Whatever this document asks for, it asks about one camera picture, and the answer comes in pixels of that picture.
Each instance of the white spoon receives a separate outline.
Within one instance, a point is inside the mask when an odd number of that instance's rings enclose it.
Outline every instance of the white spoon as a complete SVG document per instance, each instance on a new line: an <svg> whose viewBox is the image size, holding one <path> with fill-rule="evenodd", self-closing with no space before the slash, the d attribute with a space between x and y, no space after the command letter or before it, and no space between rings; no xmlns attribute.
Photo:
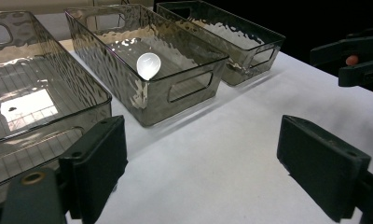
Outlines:
<svg viewBox="0 0 373 224"><path fill-rule="evenodd" d="M151 52L141 55L137 60L137 72L145 80L149 80L156 75L160 66L159 56Z"/></svg>

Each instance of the table surface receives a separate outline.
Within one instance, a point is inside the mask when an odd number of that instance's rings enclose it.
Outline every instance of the table surface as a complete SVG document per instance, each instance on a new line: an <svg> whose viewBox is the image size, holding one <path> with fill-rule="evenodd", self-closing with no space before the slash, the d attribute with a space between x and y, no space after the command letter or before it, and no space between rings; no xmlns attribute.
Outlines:
<svg viewBox="0 0 373 224"><path fill-rule="evenodd" d="M373 174L373 92L341 88L282 52L268 72L237 87L221 82L214 98L153 127L117 98L112 109L125 118L129 164L97 223L335 223L276 157L283 115L363 150ZM361 215L356 208L341 223Z"/></svg>

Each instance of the plastic bin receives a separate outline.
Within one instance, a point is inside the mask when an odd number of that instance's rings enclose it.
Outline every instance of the plastic bin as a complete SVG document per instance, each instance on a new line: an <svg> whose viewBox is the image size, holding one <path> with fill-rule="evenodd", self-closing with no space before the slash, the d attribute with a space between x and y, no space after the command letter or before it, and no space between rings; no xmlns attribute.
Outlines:
<svg viewBox="0 0 373 224"><path fill-rule="evenodd" d="M67 8L76 54L144 127L216 95L228 55L138 4ZM137 72L147 52L161 67Z"/></svg>
<svg viewBox="0 0 373 224"><path fill-rule="evenodd" d="M0 12L0 202L6 182L56 158L112 96L28 11Z"/></svg>
<svg viewBox="0 0 373 224"><path fill-rule="evenodd" d="M270 70L285 36L204 1L157 3L160 16L229 55L222 79L229 86Z"/></svg>

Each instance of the white table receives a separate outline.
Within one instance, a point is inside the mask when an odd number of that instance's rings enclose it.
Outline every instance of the white table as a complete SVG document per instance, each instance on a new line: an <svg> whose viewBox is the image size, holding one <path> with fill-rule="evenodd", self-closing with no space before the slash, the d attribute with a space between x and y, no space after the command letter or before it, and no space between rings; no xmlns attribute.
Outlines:
<svg viewBox="0 0 373 224"><path fill-rule="evenodd" d="M341 88L281 52L267 73L238 87L221 82L213 99L150 128L118 99L112 107L126 120L129 164L98 223L335 223L276 157L282 115L363 150L373 174L373 92ZM341 223L361 215L356 208Z"/></svg>

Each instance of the storage container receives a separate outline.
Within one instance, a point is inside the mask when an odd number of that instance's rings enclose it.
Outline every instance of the storage container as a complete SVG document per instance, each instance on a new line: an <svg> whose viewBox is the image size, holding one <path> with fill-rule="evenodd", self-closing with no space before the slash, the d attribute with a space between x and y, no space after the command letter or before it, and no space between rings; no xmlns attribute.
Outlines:
<svg viewBox="0 0 373 224"><path fill-rule="evenodd" d="M67 8L76 54L144 127L216 95L228 55L138 4ZM142 78L145 53L161 67Z"/></svg>
<svg viewBox="0 0 373 224"><path fill-rule="evenodd" d="M28 11L0 12L0 202L6 182L111 117L111 94Z"/></svg>
<svg viewBox="0 0 373 224"><path fill-rule="evenodd" d="M229 86L270 70L285 40L283 35L204 1L162 2L156 7L160 16L229 55L222 76Z"/></svg>

